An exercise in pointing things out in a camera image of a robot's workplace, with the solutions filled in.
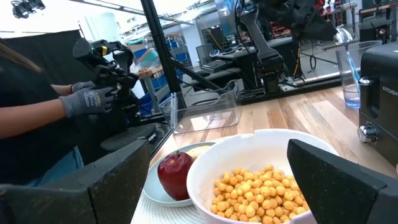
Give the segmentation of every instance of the apple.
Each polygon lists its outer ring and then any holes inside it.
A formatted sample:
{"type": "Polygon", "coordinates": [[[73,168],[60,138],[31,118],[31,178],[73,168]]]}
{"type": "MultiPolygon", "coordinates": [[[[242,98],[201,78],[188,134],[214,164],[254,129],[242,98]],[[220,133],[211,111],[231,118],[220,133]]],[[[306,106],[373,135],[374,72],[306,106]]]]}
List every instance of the apple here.
{"type": "Polygon", "coordinates": [[[187,176],[193,159],[185,152],[175,152],[168,155],[157,167],[157,175],[164,190],[174,200],[189,198],[187,176]]]}

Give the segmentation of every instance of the hand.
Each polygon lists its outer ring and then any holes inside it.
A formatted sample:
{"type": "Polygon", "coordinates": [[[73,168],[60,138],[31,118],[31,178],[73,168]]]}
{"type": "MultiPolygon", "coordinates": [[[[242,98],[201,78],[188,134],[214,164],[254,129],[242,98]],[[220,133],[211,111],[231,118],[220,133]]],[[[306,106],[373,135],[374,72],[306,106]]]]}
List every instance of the hand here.
{"type": "Polygon", "coordinates": [[[83,88],[69,96],[60,96],[67,118],[79,114],[107,113],[112,109],[112,102],[117,91],[107,87],[100,90],[83,88]]]}
{"type": "Polygon", "coordinates": [[[90,82],[78,82],[70,86],[70,93],[76,93],[78,90],[82,90],[84,88],[93,87],[95,84],[90,82]]]}

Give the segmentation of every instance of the bowl of chickpeas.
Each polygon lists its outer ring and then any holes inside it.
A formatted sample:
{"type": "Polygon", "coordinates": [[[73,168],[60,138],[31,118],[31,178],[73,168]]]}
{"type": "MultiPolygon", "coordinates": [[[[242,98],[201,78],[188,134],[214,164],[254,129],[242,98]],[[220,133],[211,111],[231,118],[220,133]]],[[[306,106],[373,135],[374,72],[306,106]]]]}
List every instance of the bowl of chickpeas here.
{"type": "Polygon", "coordinates": [[[287,159],[290,139],[337,156],[327,142],[288,129],[257,130],[216,143],[191,166],[189,196],[206,223],[316,224],[287,159]]]}

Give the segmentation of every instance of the clear plastic container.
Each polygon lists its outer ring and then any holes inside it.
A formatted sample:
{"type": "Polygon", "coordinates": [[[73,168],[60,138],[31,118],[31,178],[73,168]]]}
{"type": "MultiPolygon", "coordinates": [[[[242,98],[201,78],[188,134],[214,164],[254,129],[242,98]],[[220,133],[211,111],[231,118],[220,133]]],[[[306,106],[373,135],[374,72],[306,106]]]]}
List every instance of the clear plastic container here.
{"type": "Polygon", "coordinates": [[[336,51],[338,70],[341,77],[341,87],[346,106],[358,109],[361,106],[358,87],[353,78],[353,72],[356,76],[361,76],[361,59],[367,49],[381,45],[380,40],[366,41],[350,44],[346,50],[344,47],[336,51]]]}
{"type": "Polygon", "coordinates": [[[239,123],[241,118],[240,90],[237,80],[225,88],[203,93],[172,93],[161,103],[164,114],[174,134],[225,128],[239,123]],[[186,108],[180,109],[185,102],[186,108]]]}

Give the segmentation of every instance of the monitor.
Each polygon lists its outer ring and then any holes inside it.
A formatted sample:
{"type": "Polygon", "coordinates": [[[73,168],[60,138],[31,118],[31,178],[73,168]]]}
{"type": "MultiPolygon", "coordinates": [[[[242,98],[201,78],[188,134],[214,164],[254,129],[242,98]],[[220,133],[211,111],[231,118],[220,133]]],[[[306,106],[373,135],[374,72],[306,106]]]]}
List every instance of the monitor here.
{"type": "Polygon", "coordinates": [[[224,37],[236,34],[235,4],[238,0],[215,0],[224,37]]]}

